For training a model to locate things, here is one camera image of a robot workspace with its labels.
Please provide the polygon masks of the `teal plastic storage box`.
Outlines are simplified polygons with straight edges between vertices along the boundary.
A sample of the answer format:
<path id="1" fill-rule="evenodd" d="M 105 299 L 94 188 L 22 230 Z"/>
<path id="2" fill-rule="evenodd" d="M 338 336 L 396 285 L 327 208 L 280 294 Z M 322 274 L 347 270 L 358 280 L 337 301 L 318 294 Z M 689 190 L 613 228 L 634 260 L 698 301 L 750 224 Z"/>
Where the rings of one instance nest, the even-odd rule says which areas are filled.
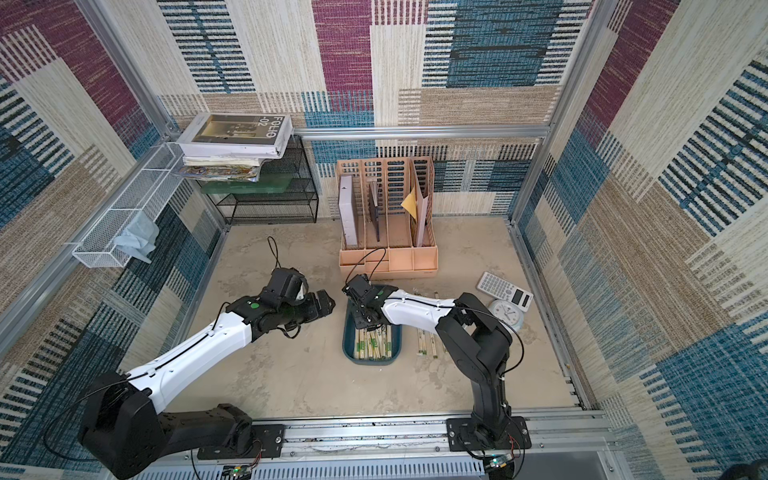
<path id="1" fill-rule="evenodd" d="M 385 366 L 392 364 L 400 355 L 402 327 L 387 325 L 375 330 L 357 328 L 361 319 L 352 302 L 347 303 L 342 352 L 351 362 L 364 366 Z"/>

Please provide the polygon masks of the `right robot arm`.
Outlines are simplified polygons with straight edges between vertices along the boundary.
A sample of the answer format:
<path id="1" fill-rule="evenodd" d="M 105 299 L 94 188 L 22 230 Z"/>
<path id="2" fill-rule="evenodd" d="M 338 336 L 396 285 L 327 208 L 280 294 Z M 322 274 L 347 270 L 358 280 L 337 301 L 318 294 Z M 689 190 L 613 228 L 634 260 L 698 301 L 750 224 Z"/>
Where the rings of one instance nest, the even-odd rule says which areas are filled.
<path id="1" fill-rule="evenodd" d="M 491 448 L 507 436 L 510 408 L 504 375 L 511 332 L 473 294 L 430 299 L 393 285 L 375 285 L 359 274 L 342 288 L 362 317 L 361 328 L 410 326 L 437 335 L 470 381 L 474 432 L 469 440 Z"/>

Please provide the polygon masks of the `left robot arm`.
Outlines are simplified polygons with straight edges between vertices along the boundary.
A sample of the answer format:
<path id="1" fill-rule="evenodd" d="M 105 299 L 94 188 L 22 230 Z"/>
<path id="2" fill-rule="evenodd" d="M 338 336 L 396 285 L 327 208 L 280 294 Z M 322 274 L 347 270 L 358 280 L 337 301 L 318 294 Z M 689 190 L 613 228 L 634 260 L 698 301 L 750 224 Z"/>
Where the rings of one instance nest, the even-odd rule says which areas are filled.
<path id="1" fill-rule="evenodd" d="M 200 448 L 237 457 L 252 453 L 252 419 L 231 404 L 169 412 L 191 383 L 234 352 L 273 330 L 285 335 L 330 315 L 334 300 L 310 291 L 303 274 L 276 268 L 256 296 L 226 304 L 216 320 L 192 337 L 125 374 L 99 376 L 89 388 L 79 443 L 114 477 L 130 479 L 156 460 Z"/>

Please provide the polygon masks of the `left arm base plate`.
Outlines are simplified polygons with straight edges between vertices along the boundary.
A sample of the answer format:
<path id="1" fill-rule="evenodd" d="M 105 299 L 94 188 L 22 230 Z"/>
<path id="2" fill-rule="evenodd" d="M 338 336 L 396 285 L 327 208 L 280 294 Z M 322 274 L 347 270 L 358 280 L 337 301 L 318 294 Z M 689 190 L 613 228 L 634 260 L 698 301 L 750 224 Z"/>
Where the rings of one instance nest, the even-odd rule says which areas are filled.
<path id="1" fill-rule="evenodd" d="M 197 460 L 255 459 L 257 456 L 273 459 L 281 455 L 286 426 L 284 424 L 257 424 L 240 428 L 232 440 L 222 446 L 203 447 L 197 451 Z"/>

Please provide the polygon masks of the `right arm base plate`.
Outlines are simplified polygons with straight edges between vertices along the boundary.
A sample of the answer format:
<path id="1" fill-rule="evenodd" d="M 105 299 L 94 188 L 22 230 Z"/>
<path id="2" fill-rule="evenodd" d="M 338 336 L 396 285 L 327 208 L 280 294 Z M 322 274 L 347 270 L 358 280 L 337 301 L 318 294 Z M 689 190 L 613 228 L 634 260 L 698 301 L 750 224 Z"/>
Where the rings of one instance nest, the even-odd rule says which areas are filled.
<path id="1" fill-rule="evenodd" d="M 448 418 L 445 425 L 451 452 L 509 451 L 532 447 L 528 426 L 520 416 L 508 418 L 502 431 L 495 436 L 492 436 L 490 427 L 481 425 L 471 417 Z"/>

